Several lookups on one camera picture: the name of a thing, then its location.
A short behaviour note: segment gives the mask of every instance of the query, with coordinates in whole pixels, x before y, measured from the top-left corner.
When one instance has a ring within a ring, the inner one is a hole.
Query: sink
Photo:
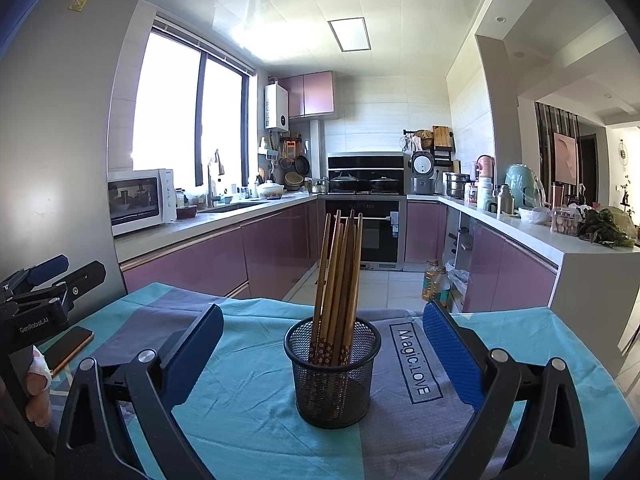
[[[238,209],[245,209],[247,207],[253,207],[254,205],[266,204],[268,200],[253,200],[251,202],[237,202],[235,204],[219,205],[210,209],[203,209],[198,213],[226,213],[228,211],[236,211]]]

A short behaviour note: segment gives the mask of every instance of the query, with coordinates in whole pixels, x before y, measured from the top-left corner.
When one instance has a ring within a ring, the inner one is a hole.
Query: black wire mesh cup
[[[356,318],[349,364],[319,366],[309,362],[312,323],[311,317],[303,319],[284,338],[284,351],[293,367],[296,407],[303,419],[318,428],[346,428],[369,410],[380,333],[371,323]]]

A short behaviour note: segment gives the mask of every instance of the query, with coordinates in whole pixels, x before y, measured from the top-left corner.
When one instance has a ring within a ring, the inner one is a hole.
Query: window
[[[204,51],[152,32],[140,72],[133,126],[134,170],[171,168],[174,186],[246,186],[248,76]]]

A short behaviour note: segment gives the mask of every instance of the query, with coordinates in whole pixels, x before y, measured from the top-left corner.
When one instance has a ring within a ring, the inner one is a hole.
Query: ceiling
[[[554,54],[611,13],[604,0],[533,0],[504,38],[514,85],[543,70]],[[601,123],[621,113],[640,112],[640,54],[628,35],[588,72],[552,96],[575,102],[577,110],[571,111],[587,110]]]
[[[273,75],[446,76],[482,0],[146,0],[222,37]],[[371,50],[341,52],[328,20],[363,16]]]

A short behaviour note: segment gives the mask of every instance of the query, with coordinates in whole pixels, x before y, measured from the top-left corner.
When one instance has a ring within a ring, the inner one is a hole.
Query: smartphone
[[[44,359],[55,376],[79,351],[94,339],[91,330],[75,326],[44,351]]]

